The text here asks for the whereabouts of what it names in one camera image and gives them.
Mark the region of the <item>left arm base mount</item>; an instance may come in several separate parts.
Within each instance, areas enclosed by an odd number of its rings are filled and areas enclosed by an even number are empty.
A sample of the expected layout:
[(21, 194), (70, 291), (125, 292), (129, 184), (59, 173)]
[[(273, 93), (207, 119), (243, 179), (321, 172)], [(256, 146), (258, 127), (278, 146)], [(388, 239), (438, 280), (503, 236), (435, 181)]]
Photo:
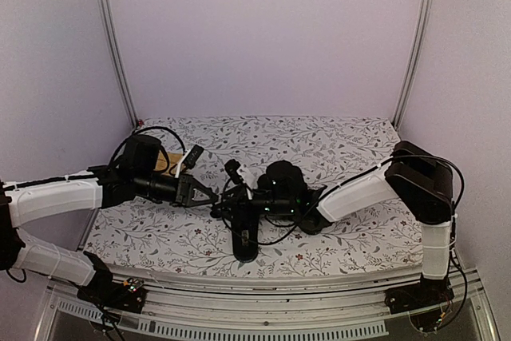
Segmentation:
[(100, 307), (140, 314), (148, 291), (137, 279), (122, 283), (112, 280), (92, 280), (87, 286), (77, 286), (77, 298)]

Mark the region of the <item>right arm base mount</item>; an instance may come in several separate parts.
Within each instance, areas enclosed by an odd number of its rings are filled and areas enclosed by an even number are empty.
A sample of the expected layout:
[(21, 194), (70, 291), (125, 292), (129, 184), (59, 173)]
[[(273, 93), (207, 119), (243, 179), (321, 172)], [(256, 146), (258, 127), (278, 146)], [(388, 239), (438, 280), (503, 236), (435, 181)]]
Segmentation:
[(448, 303), (454, 298), (450, 280), (431, 280), (424, 276), (417, 283), (385, 290), (385, 305), (391, 314), (414, 311), (429, 306)]

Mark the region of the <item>red-soled shoe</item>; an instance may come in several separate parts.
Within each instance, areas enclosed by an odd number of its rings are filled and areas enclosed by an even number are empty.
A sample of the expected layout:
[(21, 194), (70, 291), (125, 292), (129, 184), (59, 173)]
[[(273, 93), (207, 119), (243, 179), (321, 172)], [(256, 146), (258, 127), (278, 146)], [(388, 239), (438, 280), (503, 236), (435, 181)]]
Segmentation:
[(326, 189), (326, 185), (318, 189), (308, 189), (300, 200), (299, 228), (308, 235), (319, 234), (324, 228), (332, 225), (321, 215), (316, 204)]

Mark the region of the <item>black shoe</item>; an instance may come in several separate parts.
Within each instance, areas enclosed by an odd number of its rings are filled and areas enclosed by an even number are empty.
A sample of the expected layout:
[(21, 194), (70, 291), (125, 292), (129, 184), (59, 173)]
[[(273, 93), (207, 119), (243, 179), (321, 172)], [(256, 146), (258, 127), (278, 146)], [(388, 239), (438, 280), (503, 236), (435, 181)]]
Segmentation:
[(231, 220), (232, 250), (234, 257), (242, 262), (252, 262), (259, 253), (259, 218), (252, 214), (236, 214)]

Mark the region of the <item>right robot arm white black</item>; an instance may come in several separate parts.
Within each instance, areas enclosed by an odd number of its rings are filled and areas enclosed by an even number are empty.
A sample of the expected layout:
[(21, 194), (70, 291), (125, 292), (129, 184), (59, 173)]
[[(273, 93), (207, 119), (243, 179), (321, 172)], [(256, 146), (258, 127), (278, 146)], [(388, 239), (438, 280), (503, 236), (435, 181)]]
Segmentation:
[(423, 281), (414, 286), (413, 299), (429, 306), (442, 295), (461, 199), (453, 183), (461, 171), (451, 161), (400, 141), (389, 158), (331, 189), (309, 187), (301, 168), (289, 161), (269, 164), (258, 177), (236, 160), (224, 168), (234, 186), (224, 188), (211, 215), (227, 225), (239, 261), (254, 260), (262, 246), (261, 216), (289, 220), (293, 228), (315, 235), (351, 213), (399, 199), (422, 231)]

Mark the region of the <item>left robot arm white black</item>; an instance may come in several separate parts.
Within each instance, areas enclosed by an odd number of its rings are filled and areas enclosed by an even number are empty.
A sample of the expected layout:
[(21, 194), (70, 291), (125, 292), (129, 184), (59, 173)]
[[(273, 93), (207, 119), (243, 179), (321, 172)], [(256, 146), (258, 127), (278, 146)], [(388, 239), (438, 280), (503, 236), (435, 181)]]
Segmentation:
[(112, 208), (137, 197), (156, 204), (183, 208), (215, 204), (218, 196), (187, 171), (203, 152), (196, 145), (184, 152), (177, 165), (157, 169), (166, 157), (161, 141), (134, 134), (123, 141), (107, 165), (45, 180), (1, 185), (1, 269), (25, 269), (67, 280), (102, 304), (119, 296), (113, 274), (90, 252), (71, 252), (23, 232), (23, 224), (48, 216), (82, 210)]

